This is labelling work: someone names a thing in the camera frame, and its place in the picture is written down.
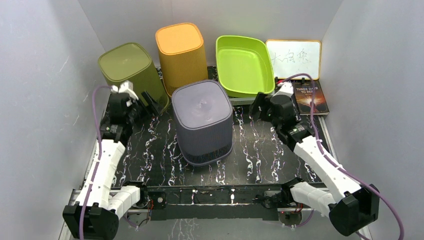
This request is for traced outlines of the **white perforated plastic tray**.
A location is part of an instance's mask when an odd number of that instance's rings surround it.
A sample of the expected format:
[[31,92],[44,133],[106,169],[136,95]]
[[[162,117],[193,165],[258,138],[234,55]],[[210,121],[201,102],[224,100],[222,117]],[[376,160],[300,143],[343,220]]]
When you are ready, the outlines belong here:
[[245,106],[245,105],[251,105],[254,103],[256,97],[229,97],[228,102],[232,106]]

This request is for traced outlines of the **lime green plastic tub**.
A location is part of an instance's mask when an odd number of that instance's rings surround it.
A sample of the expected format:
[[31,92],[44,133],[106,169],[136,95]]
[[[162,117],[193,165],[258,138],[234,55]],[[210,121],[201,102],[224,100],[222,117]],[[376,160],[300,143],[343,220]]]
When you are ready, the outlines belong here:
[[215,42],[219,83],[232,98],[254,98],[275,90],[275,77],[266,44],[256,38],[221,35]]

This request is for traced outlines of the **grey slatted plastic basket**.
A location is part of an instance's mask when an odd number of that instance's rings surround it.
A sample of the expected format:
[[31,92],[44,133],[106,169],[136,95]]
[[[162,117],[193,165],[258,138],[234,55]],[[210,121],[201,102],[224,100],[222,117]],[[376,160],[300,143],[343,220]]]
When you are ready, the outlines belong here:
[[233,107],[215,80],[182,86],[171,96],[176,138],[184,159],[202,167],[227,157],[233,148]]

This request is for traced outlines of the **olive green slatted basket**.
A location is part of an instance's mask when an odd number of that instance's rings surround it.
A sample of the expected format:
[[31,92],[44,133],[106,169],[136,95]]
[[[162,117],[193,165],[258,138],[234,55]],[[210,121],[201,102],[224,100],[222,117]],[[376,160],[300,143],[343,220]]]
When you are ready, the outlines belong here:
[[147,107],[149,103],[142,93],[150,96],[157,105],[158,116],[168,108],[170,100],[164,84],[152,57],[140,44],[128,42],[117,46],[102,54],[98,65],[113,93],[119,91],[122,85],[125,89],[132,87],[132,92]]

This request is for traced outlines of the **orange slatted plastic basket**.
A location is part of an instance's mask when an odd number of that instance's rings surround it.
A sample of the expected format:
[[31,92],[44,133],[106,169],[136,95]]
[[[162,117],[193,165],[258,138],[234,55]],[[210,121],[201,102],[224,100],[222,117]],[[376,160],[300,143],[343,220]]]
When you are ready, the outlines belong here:
[[160,28],[155,33],[159,63],[169,97],[180,87],[208,78],[203,36],[190,22]]

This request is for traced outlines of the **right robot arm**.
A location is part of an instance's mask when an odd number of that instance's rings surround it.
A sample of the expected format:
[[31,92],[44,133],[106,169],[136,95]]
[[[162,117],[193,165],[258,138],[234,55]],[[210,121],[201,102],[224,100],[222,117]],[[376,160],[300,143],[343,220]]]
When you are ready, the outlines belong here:
[[343,173],[344,168],[323,148],[318,134],[309,124],[296,118],[291,97],[259,92],[249,114],[272,124],[278,139],[307,163],[325,184],[320,190],[296,177],[281,186],[280,193],[264,195],[266,208],[304,204],[329,218],[343,236],[350,236],[379,217],[377,188],[366,187]]

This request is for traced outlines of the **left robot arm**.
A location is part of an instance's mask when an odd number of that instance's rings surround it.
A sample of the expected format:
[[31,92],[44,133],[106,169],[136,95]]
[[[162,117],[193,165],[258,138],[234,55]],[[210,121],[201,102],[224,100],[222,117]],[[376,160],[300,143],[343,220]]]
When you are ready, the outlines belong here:
[[62,216],[71,235],[79,240],[112,240],[119,221],[132,207],[149,203],[146,185],[127,181],[111,195],[118,164],[140,119],[159,115],[163,107],[146,91],[141,98],[129,92],[110,95],[106,114],[99,123],[95,154],[86,182],[73,204],[64,207]]

